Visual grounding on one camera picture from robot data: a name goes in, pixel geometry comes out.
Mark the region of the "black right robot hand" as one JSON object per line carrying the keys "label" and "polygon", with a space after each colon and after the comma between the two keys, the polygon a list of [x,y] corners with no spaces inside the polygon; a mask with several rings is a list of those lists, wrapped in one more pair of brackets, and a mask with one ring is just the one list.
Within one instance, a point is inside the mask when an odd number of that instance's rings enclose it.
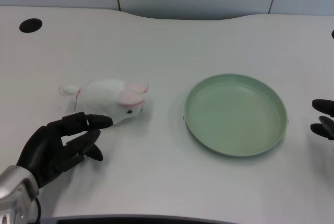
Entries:
{"label": "black right robot hand", "polygon": [[328,115],[320,116],[320,123],[314,123],[310,125],[310,129],[316,135],[324,137],[328,140],[333,140],[333,101],[325,100],[325,99],[315,99],[312,101],[312,107],[323,113]]}

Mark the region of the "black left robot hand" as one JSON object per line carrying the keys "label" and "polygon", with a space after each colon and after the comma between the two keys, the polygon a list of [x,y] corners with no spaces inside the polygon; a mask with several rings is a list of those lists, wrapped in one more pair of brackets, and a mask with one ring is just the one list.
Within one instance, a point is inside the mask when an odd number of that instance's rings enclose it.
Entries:
{"label": "black left robot hand", "polygon": [[75,113],[41,126],[27,141],[17,166],[30,171],[42,188],[89,157],[103,160],[95,142],[113,120],[104,115]]}

